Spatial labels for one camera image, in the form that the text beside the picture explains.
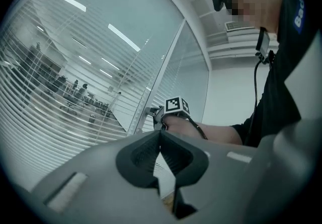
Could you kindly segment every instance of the glass wall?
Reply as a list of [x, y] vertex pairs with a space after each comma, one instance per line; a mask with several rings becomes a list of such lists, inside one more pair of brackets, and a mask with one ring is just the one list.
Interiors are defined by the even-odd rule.
[[30, 190], [82, 150], [124, 138], [182, 21], [171, 0], [24, 1], [0, 39], [10, 178]]
[[[181, 96], [189, 104], [192, 119], [201, 122], [206, 103], [208, 75], [205, 58], [186, 23], [157, 89], [152, 107], [163, 106], [166, 99]], [[152, 117], [147, 116], [142, 130], [153, 130]]]

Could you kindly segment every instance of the cable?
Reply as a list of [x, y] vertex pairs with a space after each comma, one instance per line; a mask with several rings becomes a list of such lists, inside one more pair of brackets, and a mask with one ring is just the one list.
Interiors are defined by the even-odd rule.
[[248, 144], [248, 141], [249, 141], [250, 136], [252, 134], [253, 122], [254, 122], [254, 117], [255, 117], [256, 109], [257, 109], [257, 81], [256, 81], [256, 73], [257, 73], [257, 68], [258, 68], [258, 66], [259, 66], [260, 63], [261, 63], [261, 61], [258, 61], [258, 63], [255, 66], [255, 70], [254, 70], [255, 106], [254, 106], [254, 112], [253, 112], [253, 115], [252, 115], [251, 125], [250, 125], [250, 128], [248, 130], [248, 134], [247, 134], [246, 139], [245, 139], [245, 143], [244, 143], [245, 145]]
[[188, 117], [189, 122], [198, 130], [198, 132], [201, 134], [202, 138], [205, 140], [208, 140], [205, 133], [202, 131], [201, 127], [191, 119], [191, 117]]

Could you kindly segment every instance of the fluorescent light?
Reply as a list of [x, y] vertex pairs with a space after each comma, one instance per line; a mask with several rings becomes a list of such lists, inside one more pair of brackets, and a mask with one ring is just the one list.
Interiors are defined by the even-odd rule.
[[66, 2], [72, 4], [73, 6], [79, 8], [80, 10], [86, 12], [86, 7], [84, 5], [82, 5], [81, 3], [78, 3], [75, 0], [65, 0]]
[[118, 67], [116, 67], [115, 65], [113, 65], [112, 63], [109, 63], [106, 59], [103, 59], [102, 58], [102, 60], [104, 60], [105, 62], [107, 62], [108, 64], [110, 64], [111, 66], [113, 66], [113, 67], [115, 67], [117, 70], [120, 70]]
[[77, 42], [78, 44], [80, 44], [81, 46], [83, 46], [84, 48], [87, 48], [84, 44], [80, 43], [79, 41], [77, 41], [75, 38], [72, 38], [75, 42]]
[[87, 62], [88, 64], [92, 64], [92, 63], [90, 63], [90, 62], [88, 62], [86, 59], [84, 59], [84, 58], [82, 58], [81, 56], [79, 56], [82, 60], [84, 60], [85, 62]]
[[112, 78], [112, 76], [106, 72], [104, 72], [103, 70], [100, 69], [100, 71], [102, 71], [104, 74], [107, 74], [110, 78]]
[[137, 52], [140, 51], [140, 48], [136, 46], [129, 38], [127, 38], [123, 33], [121, 33], [119, 30], [117, 30], [113, 25], [109, 24], [109, 29], [114, 32], [117, 36], [119, 36], [123, 41], [125, 41], [127, 44], [129, 44], [133, 49], [135, 49]]

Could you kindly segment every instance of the man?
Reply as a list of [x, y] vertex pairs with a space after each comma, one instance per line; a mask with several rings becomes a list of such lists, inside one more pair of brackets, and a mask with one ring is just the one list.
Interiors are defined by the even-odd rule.
[[78, 85], [78, 80], [76, 79], [76, 81], [74, 82], [74, 85], [72, 86], [72, 90], [75, 90], [75, 88], [77, 87]]
[[[257, 106], [250, 137], [247, 135], [252, 116], [241, 125], [200, 124], [200, 127], [211, 141], [258, 146], [262, 137], [276, 134], [284, 126], [300, 120], [299, 111], [284, 82], [305, 55], [317, 27], [307, 13], [305, 0], [226, 0], [225, 4], [239, 20], [276, 33], [279, 50]], [[165, 124], [169, 131], [201, 137], [187, 120], [170, 116], [165, 119]]]
[[87, 89], [87, 84], [83, 84], [83, 87], [80, 88], [79, 91], [76, 93], [75, 98], [82, 101], [85, 95], [86, 89]]

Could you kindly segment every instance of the logo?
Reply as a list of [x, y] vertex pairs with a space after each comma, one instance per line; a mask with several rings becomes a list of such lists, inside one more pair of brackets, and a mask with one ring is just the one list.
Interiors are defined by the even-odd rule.
[[304, 8], [304, 0], [297, 1], [297, 7], [295, 11], [295, 17], [293, 21], [293, 26], [297, 30], [298, 34], [301, 33], [305, 18], [305, 8]]

